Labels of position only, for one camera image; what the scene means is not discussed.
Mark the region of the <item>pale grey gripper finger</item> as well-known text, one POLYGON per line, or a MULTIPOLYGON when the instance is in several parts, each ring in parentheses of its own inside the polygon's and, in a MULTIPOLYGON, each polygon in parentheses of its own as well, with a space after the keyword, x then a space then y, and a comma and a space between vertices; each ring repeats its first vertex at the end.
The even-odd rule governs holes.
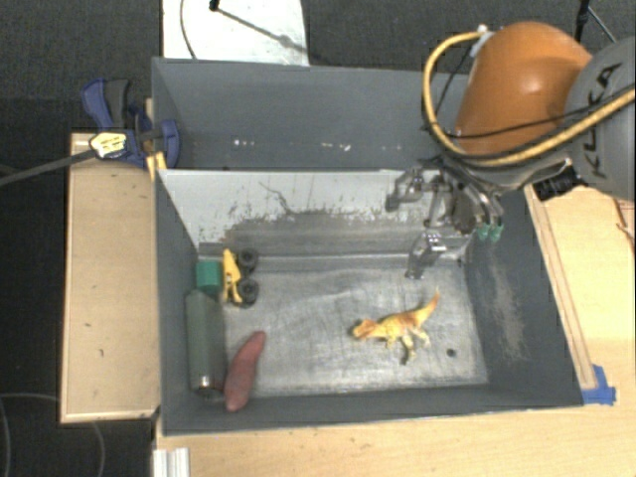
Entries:
POLYGON ((421 168, 412 167, 396 178, 394 189, 387 195, 385 209, 395 212, 402 204, 419 201, 423 196, 423 172, 421 168))
POLYGON ((413 242, 408 253, 405 277, 422 279, 425 270, 433 266, 446 252, 446 243, 440 233, 423 232, 413 242))

